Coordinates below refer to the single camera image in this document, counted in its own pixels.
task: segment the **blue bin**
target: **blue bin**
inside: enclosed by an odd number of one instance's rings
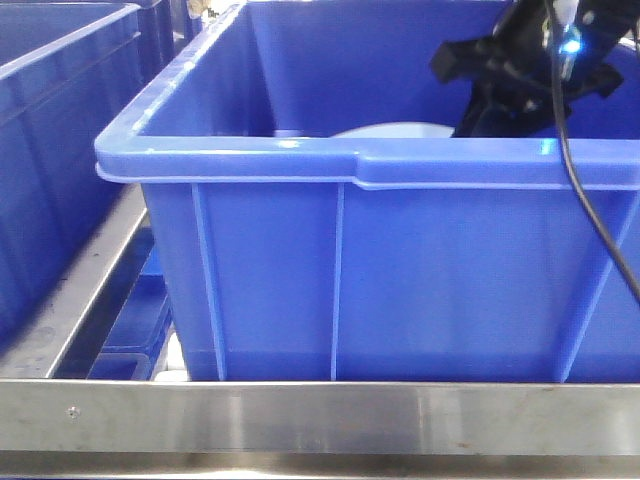
[[[575,364],[607,381],[620,362],[640,379],[640,312],[552,130],[331,138],[455,125],[470,85],[439,84],[429,59],[508,4],[250,2],[103,132],[100,175],[143,184],[193,379],[562,382]],[[609,60],[626,82],[575,103],[569,127],[640,272],[638,66],[623,47]]]
[[[78,0],[35,0],[71,3]],[[82,0],[89,3],[133,3],[138,10],[140,70],[145,83],[151,81],[174,57],[171,0]],[[0,0],[0,3],[34,3],[34,0]]]
[[[142,86],[137,9],[0,4],[0,335],[118,194],[95,174],[93,140]]]
[[[167,290],[154,249],[114,322],[88,378],[149,380],[170,327]]]

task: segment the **metal frame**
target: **metal frame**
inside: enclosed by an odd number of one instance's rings
[[[104,340],[145,218],[126,189],[0,358],[0,476],[640,478],[640,385],[52,379]]]
[[[97,325],[98,330],[106,330],[104,335],[108,333],[108,319],[113,323],[113,313],[122,306],[135,281],[133,275],[139,271],[129,265],[141,265],[146,258],[144,252],[133,251],[134,239],[146,218],[140,187],[125,187],[110,215],[42,302],[33,321],[0,356],[0,378],[52,378],[83,328]],[[99,343],[95,329],[89,336]]]

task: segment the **white object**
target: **white object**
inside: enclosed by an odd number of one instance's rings
[[[175,332],[169,337],[169,346],[167,349],[167,370],[186,370],[187,366],[184,363],[184,356],[182,355],[182,345],[178,340],[178,335]]]
[[[453,128],[436,123],[381,123],[355,128],[335,135],[337,138],[449,138]]]
[[[188,382],[189,373],[186,370],[165,370],[158,372],[155,382]]]

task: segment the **black cable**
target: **black cable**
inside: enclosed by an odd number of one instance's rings
[[[640,284],[636,280],[633,270],[627,263],[624,255],[618,248],[618,245],[611,237],[611,233],[607,226],[604,224],[595,207],[589,200],[589,196],[582,187],[580,177],[573,163],[573,157],[571,155],[571,149],[569,148],[568,131],[567,131],[567,119],[564,110],[564,93],[562,91],[562,78],[560,73],[559,62],[559,45],[556,44],[556,39],[562,35],[562,26],[558,22],[555,9],[553,7],[553,0],[545,0],[545,6],[549,14],[549,45],[551,47],[551,97],[553,102],[553,114],[556,120],[556,130],[558,132],[558,142],[560,143],[560,152],[562,161],[564,163],[565,170],[573,186],[573,190],[576,193],[580,204],[587,214],[587,217],[591,221],[594,229],[600,236],[602,243],[606,247],[609,255],[613,259],[618,271],[622,275],[625,283],[631,290],[636,302],[640,305]]]

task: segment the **screw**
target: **screw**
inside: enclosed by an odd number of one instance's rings
[[[596,19],[596,14],[593,13],[593,10],[589,10],[587,13],[583,15],[582,23],[584,23],[585,25],[591,25],[595,19]]]
[[[78,407],[69,407],[67,408],[67,415],[71,420],[75,420],[80,416],[80,409]]]

